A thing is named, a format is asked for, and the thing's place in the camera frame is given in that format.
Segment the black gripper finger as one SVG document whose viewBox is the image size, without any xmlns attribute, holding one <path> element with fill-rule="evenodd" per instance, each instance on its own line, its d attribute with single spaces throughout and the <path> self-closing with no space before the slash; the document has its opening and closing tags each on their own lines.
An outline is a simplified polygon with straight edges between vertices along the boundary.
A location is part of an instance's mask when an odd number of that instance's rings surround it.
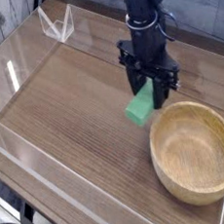
<svg viewBox="0 0 224 224">
<path fill-rule="evenodd" d="M 137 94 L 146 83 L 146 77 L 141 74 L 140 70 L 127 66 L 127 76 L 130 82 L 132 93 Z"/>
<path fill-rule="evenodd" d="M 153 99 L 154 99 L 154 109 L 161 109 L 165 100 L 169 96 L 169 85 L 168 83 L 159 77 L 153 79 Z"/>
</svg>

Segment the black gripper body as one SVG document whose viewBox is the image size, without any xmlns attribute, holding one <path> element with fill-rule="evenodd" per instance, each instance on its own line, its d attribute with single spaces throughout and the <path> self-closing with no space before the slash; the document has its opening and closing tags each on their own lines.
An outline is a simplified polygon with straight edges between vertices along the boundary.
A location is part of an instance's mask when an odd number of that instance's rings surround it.
<svg viewBox="0 0 224 224">
<path fill-rule="evenodd" d="M 156 76 L 164 79 L 170 90 L 177 90 L 180 67 L 168 54 L 166 49 L 168 39 L 173 41 L 166 35 L 161 23 L 146 29 L 133 29 L 130 40 L 122 39 L 117 43 L 120 52 L 119 61 L 125 68 L 132 66 L 140 70 L 147 79 L 152 80 Z"/>
</svg>

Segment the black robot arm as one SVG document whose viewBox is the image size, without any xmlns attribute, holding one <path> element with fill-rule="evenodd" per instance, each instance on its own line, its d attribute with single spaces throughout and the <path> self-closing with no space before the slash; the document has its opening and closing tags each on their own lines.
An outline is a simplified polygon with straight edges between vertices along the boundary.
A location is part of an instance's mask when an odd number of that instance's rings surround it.
<svg viewBox="0 0 224 224">
<path fill-rule="evenodd" d="M 163 0 L 124 0 L 127 8 L 125 24 L 129 40 L 120 40 L 119 61 L 127 69 L 132 93 L 137 94 L 152 81 L 153 108 L 161 109 L 170 90 L 179 85 L 179 64 L 168 54 L 165 17 L 171 16 L 162 6 Z"/>
</svg>

